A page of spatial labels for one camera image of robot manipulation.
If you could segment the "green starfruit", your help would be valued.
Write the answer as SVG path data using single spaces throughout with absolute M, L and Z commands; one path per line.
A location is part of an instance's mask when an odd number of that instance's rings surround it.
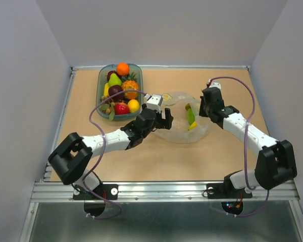
M 195 116 L 193 114 L 192 108 L 191 108 L 191 106 L 190 106 L 189 103 L 186 104 L 185 110 L 187 111 L 187 120 L 188 120 L 188 123 L 191 125 L 195 121 Z

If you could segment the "brown longan bunch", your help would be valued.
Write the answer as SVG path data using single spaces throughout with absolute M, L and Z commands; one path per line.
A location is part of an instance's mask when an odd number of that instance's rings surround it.
M 107 98 L 108 96 L 102 96 L 100 99 L 102 104 L 98 110 L 107 115 L 109 120 L 113 120 L 116 115 L 115 106 L 117 103 L 112 99 L 105 101 Z

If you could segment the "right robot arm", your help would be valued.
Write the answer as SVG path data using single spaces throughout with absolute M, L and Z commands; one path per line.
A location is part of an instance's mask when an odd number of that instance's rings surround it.
M 217 87 L 203 89 L 200 98 L 200 116 L 210 118 L 233 134 L 244 143 L 244 151 L 251 150 L 257 156 L 255 169 L 245 168 L 225 176 L 215 191 L 233 197 L 248 186 L 270 190 L 297 176 L 294 150 L 289 141 L 278 141 L 248 123 L 235 107 L 224 104 Z

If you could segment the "dark maroon fruit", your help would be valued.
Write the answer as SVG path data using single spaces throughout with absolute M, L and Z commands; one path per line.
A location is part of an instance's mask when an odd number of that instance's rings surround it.
M 122 93 L 123 88 L 120 85 L 110 86 L 108 89 L 109 96 L 113 96 L 116 94 L 115 98 L 122 99 L 124 97 L 124 93 Z

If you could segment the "clear plastic bag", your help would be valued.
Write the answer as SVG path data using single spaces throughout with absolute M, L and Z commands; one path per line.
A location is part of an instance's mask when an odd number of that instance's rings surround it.
M 173 143 L 195 143 L 204 138 L 210 128 L 209 121 L 205 117 L 199 116 L 200 100 L 186 92 L 168 92 L 162 95 L 162 111 L 170 108 L 174 120 L 170 130 L 158 129 L 154 134 L 168 142 Z M 186 104 L 190 104 L 197 127 L 191 131 L 188 130 Z

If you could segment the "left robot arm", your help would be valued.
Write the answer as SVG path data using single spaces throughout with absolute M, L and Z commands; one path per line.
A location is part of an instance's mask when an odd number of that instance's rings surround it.
M 101 161 L 105 153 L 132 149 L 142 143 L 151 132 L 172 127 L 173 117 L 169 108 L 161 111 L 144 107 L 135 120 L 111 133 L 80 136 L 70 133 L 50 154 L 48 162 L 65 185 L 75 184 L 84 189 L 92 199 L 102 194 L 97 175 L 87 169 L 91 158 Z

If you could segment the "yellow banana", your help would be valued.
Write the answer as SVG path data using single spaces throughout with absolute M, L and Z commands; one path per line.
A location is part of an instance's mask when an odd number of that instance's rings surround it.
M 192 123 L 190 123 L 188 130 L 191 131 L 197 127 L 197 122 L 194 120 Z

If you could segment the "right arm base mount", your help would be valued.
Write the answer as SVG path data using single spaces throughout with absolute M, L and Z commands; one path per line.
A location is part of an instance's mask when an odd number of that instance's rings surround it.
M 244 188 L 236 189 L 228 176 L 224 177 L 223 181 L 208 183 L 203 191 L 203 196 L 209 199 L 250 199 L 253 197 L 252 192 L 247 193 Z

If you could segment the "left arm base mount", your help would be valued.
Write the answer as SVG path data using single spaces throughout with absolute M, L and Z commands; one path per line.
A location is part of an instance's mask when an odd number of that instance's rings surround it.
M 80 187 L 79 185 L 74 185 L 73 197 L 75 201 L 84 200 L 99 200 L 94 194 L 87 191 L 86 189 Z M 102 184 L 93 190 L 97 195 L 107 199 L 107 200 L 117 200 L 118 199 L 119 186 L 117 184 Z

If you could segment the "green pear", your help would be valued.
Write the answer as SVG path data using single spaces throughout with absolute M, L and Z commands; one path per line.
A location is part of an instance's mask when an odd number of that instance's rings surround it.
M 112 74 L 110 77 L 110 80 L 108 81 L 109 87 L 115 86 L 115 85 L 122 85 L 121 79 L 116 76 L 115 74 Z

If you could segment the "orange tangerine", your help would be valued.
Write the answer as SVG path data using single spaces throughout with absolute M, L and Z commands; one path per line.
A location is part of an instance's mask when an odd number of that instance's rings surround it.
M 119 63 L 116 67 L 116 72 L 120 76 L 127 76 L 130 73 L 130 67 L 127 63 Z

